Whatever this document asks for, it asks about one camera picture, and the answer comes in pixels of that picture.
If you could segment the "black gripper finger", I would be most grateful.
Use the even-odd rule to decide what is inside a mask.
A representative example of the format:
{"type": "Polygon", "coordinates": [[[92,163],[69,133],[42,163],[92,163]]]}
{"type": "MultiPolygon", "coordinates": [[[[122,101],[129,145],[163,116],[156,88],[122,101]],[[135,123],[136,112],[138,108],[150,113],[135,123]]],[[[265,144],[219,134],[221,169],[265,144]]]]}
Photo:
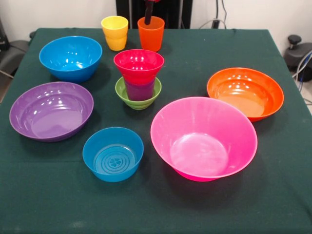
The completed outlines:
{"type": "Polygon", "coordinates": [[[152,17],[152,12],[153,12],[153,1],[145,1],[145,17],[144,17],[144,23],[146,25],[149,25],[151,23],[151,17],[152,17]]]}

